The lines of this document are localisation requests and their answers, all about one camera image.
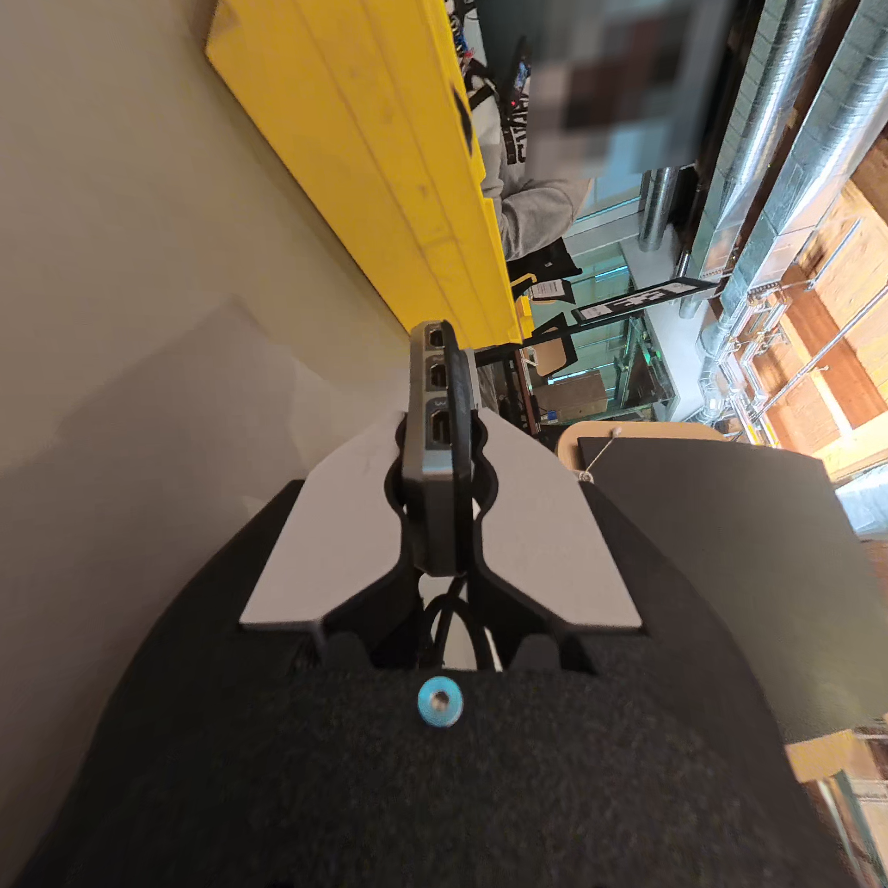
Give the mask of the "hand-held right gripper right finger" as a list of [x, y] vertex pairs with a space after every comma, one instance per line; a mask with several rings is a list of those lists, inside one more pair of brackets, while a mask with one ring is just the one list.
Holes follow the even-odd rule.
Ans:
[[490, 631], [636, 631], [642, 620], [580, 481], [493, 410], [477, 414], [468, 598]]

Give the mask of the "yellow plastic bin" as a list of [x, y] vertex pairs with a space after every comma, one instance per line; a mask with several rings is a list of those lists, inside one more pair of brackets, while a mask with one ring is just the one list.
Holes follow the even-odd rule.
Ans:
[[204, 52], [405, 330], [522, 341], [444, 2], [216, 2]]

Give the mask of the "cardboard box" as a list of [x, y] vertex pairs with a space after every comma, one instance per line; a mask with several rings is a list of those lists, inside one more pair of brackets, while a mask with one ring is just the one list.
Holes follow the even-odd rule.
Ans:
[[604, 414], [609, 401], [599, 370], [540, 383], [534, 396], [541, 419], [561, 425]]

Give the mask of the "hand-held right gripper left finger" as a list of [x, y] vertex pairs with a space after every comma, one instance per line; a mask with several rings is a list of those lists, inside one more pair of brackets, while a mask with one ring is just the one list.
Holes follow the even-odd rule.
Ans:
[[404, 418], [383, 414], [309, 473], [241, 627], [394, 631], [409, 616], [416, 577], [389, 479]]

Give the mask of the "silver ventilation duct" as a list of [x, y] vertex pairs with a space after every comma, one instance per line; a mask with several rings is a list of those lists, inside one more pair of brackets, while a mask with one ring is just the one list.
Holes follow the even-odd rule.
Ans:
[[766, 1], [694, 238], [688, 269], [727, 269], [822, 38], [831, 2]]
[[722, 321], [778, 283], [887, 117], [887, 3], [860, 2], [721, 296]]

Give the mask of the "black and silver switch box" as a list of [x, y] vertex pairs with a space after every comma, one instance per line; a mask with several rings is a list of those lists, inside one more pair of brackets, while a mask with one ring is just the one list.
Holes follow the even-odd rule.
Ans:
[[477, 406], [470, 359], [453, 326], [424, 321], [410, 333], [409, 397], [401, 490], [417, 569], [452, 579], [425, 610], [419, 663], [441, 666], [452, 619], [469, 634], [476, 667], [493, 671], [495, 649], [472, 593], [481, 579], [474, 546], [473, 432]]

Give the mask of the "black printed tag strip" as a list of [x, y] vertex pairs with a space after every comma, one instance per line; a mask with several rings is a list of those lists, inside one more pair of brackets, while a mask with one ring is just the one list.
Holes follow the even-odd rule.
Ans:
[[578, 328], [604, 326], [628, 317], [639, 315], [656, 305], [663, 305], [687, 296], [710, 299], [716, 290], [716, 282], [679, 277], [666, 283], [635, 290], [608, 298], [604, 301], [573, 308], [571, 317]]

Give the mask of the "black board wooden rim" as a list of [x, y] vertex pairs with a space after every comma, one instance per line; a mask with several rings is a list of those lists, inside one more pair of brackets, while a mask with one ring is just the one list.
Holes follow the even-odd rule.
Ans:
[[886, 535], [852, 528], [820, 460], [632, 422], [572, 425], [557, 454], [726, 626], [801, 780], [886, 749]]

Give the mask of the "small wooden board black frame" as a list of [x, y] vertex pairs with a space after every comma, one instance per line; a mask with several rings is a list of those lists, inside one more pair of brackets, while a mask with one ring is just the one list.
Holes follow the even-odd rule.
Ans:
[[540, 378], [547, 379], [554, 376], [578, 360], [568, 326], [567, 318], [563, 314], [558, 314], [535, 329], [534, 339], [542, 335], [559, 333], [555, 339], [532, 346], [536, 356], [536, 372]]

